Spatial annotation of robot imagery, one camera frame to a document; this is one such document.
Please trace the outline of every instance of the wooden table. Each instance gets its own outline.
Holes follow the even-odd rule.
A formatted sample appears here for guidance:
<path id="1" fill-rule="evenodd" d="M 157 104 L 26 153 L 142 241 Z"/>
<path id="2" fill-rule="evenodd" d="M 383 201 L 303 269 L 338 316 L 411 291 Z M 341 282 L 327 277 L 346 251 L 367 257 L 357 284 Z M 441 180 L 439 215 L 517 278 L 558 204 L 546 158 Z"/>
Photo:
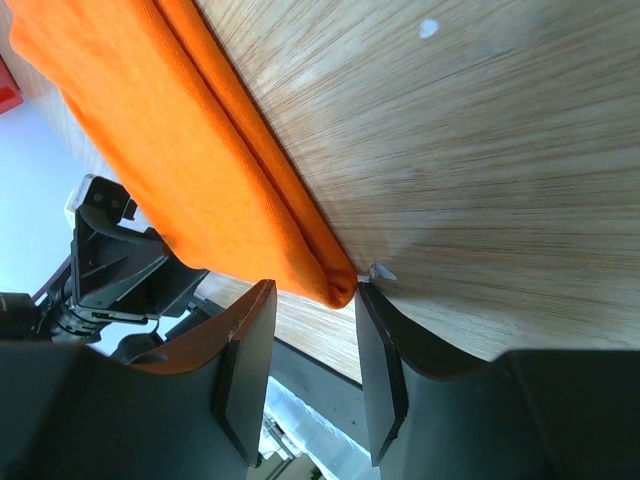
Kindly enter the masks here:
<path id="1" fill-rule="evenodd" d="M 401 310 L 484 358 L 640 347 L 636 0 L 200 5 L 357 267 L 398 277 L 380 285 Z M 10 51 L 4 4 L 0 21 L 26 95 L 109 175 Z M 244 289 L 202 287 L 222 304 Z M 283 293 L 277 335 L 359 379 L 352 308 Z"/>

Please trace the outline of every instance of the folded fabric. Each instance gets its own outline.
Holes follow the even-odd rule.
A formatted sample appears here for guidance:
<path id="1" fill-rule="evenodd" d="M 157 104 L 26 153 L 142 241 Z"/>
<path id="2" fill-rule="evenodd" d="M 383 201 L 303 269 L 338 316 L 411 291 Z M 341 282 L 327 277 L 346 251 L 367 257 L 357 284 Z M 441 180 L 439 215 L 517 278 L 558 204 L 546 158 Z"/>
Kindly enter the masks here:
<path id="1" fill-rule="evenodd" d="M 185 0 L 9 0 L 11 44 L 187 265 L 339 308 L 356 274 Z"/>

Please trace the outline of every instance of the black plastic part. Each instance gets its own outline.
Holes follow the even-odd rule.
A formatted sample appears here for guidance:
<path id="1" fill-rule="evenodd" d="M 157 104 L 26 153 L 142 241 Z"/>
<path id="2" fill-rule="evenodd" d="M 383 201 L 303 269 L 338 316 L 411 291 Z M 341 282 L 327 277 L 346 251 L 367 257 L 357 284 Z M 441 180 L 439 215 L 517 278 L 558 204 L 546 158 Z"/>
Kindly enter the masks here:
<path id="1" fill-rule="evenodd" d="M 638 352 L 517 351 L 487 363 L 371 284 L 358 285 L 356 323 L 372 445 L 394 436 L 394 396 L 408 399 L 397 438 L 376 449 L 383 480 L 640 478 Z M 404 385 L 381 395 L 395 358 Z"/>
<path id="2" fill-rule="evenodd" d="M 167 332 L 165 335 L 167 341 L 171 341 L 180 335 L 184 335 L 192 328 L 197 327 L 202 322 L 209 320 L 224 311 L 224 308 L 217 303 L 208 299 L 196 297 L 191 299 L 187 308 L 189 309 L 189 315 Z"/>
<path id="3" fill-rule="evenodd" d="M 121 185 L 91 180 L 75 213 L 71 307 L 110 321 L 179 316 L 207 271 L 182 264 L 155 230 L 120 226 L 130 205 Z"/>
<path id="4" fill-rule="evenodd" d="M 40 289 L 33 295 L 34 302 L 37 302 L 42 297 L 45 296 L 46 293 L 51 291 L 61 291 L 64 288 L 64 284 L 67 281 L 67 278 L 71 276 L 71 255 L 69 255 L 64 262 L 60 264 L 60 266 L 56 269 L 56 271 L 51 275 L 49 280 L 40 287 Z"/>
<path id="5" fill-rule="evenodd" d="M 149 350 L 162 345 L 164 341 L 155 332 L 136 333 L 127 335 L 118 343 L 118 348 L 110 355 L 110 358 L 120 363 L 130 363 L 136 357 L 147 353 Z"/>
<path id="6" fill-rule="evenodd" d="M 126 218 L 127 220 L 133 220 L 135 218 L 136 210 L 138 209 L 138 204 L 133 201 L 133 198 L 130 198 L 127 202 L 127 206 L 122 213 L 122 218 Z"/>
<path id="7" fill-rule="evenodd" d="M 35 339 L 40 314 L 26 293 L 0 293 L 0 340 Z"/>
<path id="8" fill-rule="evenodd" d="M 236 440 L 257 457 L 250 449 L 260 434 L 275 303 L 274 282 L 262 281 L 215 322 L 136 365 L 84 346 L 0 343 L 0 477 L 245 480 Z M 233 372 L 230 388 L 219 385 L 223 368 Z"/>
<path id="9" fill-rule="evenodd" d="M 259 435 L 269 378 L 273 341 L 267 346 L 265 337 L 273 339 L 276 321 L 276 297 L 265 304 L 269 314 L 249 329 L 236 332 L 222 360 L 220 384 L 214 400 L 214 412 L 232 443 L 247 462 L 258 465 Z"/>

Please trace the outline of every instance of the white wall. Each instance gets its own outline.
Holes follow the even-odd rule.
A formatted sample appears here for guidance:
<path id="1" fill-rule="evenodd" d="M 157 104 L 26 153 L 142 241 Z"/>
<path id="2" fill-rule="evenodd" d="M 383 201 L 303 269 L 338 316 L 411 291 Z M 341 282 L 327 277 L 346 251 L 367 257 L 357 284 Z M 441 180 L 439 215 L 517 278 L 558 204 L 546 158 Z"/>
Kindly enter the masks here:
<path id="1" fill-rule="evenodd" d="M 0 291 L 34 294 L 69 255 L 63 208 L 85 175 L 28 103 L 0 115 Z"/>

